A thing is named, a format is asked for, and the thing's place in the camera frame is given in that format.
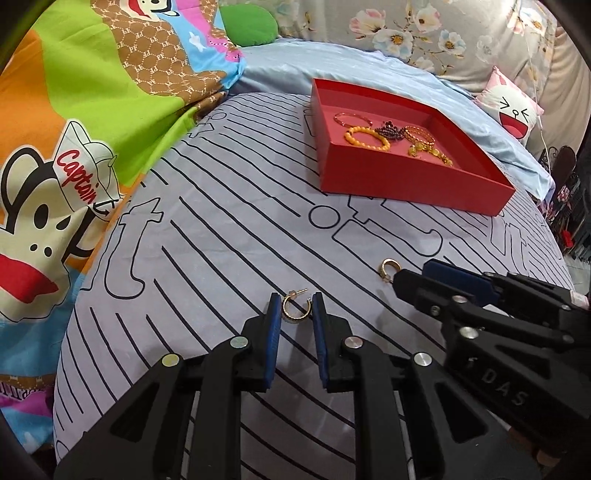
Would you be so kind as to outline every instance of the flower print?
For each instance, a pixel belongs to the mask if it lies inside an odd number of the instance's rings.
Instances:
[[[554,57],[554,47],[551,46],[545,38],[542,38],[543,46],[541,47],[542,53],[544,55],[544,64],[549,66],[552,62],[552,58]]]
[[[374,35],[374,47],[380,52],[408,60],[413,53],[413,35],[401,30],[383,28]]]
[[[300,4],[285,0],[277,5],[275,9],[277,13],[277,23],[280,27],[288,28],[297,23],[298,15],[300,13]]]
[[[361,38],[368,35],[374,35],[386,26],[386,12],[378,11],[373,8],[361,10],[349,22],[351,32],[358,33]]]
[[[533,84],[534,88],[538,88],[538,82],[540,81],[540,70],[535,65],[529,65],[527,67],[527,76]]]
[[[499,54],[499,43],[490,35],[481,35],[476,43],[476,58],[484,63],[493,64]]]
[[[519,87],[519,90],[521,90],[528,97],[531,99],[535,98],[534,87],[533,85],[529,84],[526,79],[523,77],[517,77],[513,83],[515,83],[515,85]]]
[[[566,203],[567,200],[569,199],[569,195],[570,195],[570,190],[569,188],[565,185],[564,187],[562,187],[560,189],[560,193],[558,194],[558,201],[559,202],[563,202]]]
[[[407,7],[404,10],[404,13],[407,21],[410,22],[413,18],[413,0],[407,0]]]
[[[466,42],[462,40],[460,34],[447,30],[441,31],[437,45],[451,55],[462,55],[466,51]]]
[[[421,70],[426,70],[427,72],[435,73],[435,65],[429,59],[425,57],[419,57],[415,60],[414,66]]]
[[[507,28],[513,30],[516,35],[523,35],[523,22],[519,18],[519,14],[515,11],[511,11],[511,15],[507,20]]]
[[[425,8],[420,9],[413,20],[421,33],[433,32],[441,28],[439,12],[431,4],[427,4]]]
[[[523,7],[519,11],[519,18],[526,27],[532,28],[536,33],[542,36],[546,33],[546,20],[536,9]]]

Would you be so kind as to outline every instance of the gold hoop earring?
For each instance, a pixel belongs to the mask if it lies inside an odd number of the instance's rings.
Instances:
[[[391,258],[387,258],[379,266],[378,273],[379,273],[379,276],[382,277],[382,280],[384,280],[385,282],[388,282],[388,283],[392,283],[393,282],[392,277],[386,273],[386,265],[391,265],[392,267],[394,267],[394,270],[396,270],[396,273],[400,272],[402,270],[402,267],[400,266],[400,264],[396,260],[392,260]]]
[[[310,315],[310,312],[312,311],[312,299],[306,300],[306,302],[308,303],[308,309],[301,317],[294,317],[291,313],[289,313],[287,311],[287,301],[294,300],[298,295],[304,293],[305,291],[308,291],[308,289],[304,288],[304,290],[300,290],[300,291],[290,290],[287,293],[287,295],[285,297],[283,297],[283,301],[281,302],[281,310],[283,312],[283,316],[285,317],[285,319],[288,322],[300,323],[302,320],[305,320]]]

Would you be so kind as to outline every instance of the green pillow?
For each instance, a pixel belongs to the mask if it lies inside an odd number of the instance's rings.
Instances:
[[[273,43],[278,35],[276,20],[258,5],[238,4],[220,7],[226,35],[240,47]]]

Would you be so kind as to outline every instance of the green fabric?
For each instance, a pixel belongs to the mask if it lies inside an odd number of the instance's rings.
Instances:
[[[117,179],[131,186],[194,123],[187,123],[188,112],[179,116],[180,98],[149,95],[136,85],[118,60],[109,27],[89,6],[90,0],[60,0],[35,23],[47,90],[59,115],[82,119],[91,138],[108,139],[118,154]],[[84,75],[70,75],[72,65]],[[130,114],[138,121],[131,123]]]
[[[277,38],[277,21],[263,7],[252,4],[227,5],[220,7],[220,13],[226,34],[234,45],[266,45]]]

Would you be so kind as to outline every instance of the cable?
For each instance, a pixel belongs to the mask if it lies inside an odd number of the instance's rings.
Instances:
[[[531,76],[534,79],[535,105],[536,105],[536,107],[539,107],[539,104],[538,104],[538,79],[534,75],[534,66],[531,62],[530,45],[527,43],[526,35],[524,35],[523,38],[525,40],[525,46],[527,48],[527,60],[528,60],[528,64],[530,65]],[[544,144],[544,151],[546,153],[546,160],[548,161],[548,174],[551,177],[552,176],[552,165],[550,165],[550,153],[548,152],[548,146],[546,145],[546,140],[544,140],[544,126],[542,125],[542,116],[538,114],[537,108],[535,110],[535,120],[536,120],[536,123],[539,124],[539,126],[540,126],[540,138],[542,139],[542,143]],[[550,204],[548,204],[548,206],[546,208],[546,213],[544,215],[544,219],[547,220],[549,215],[550,215]]]

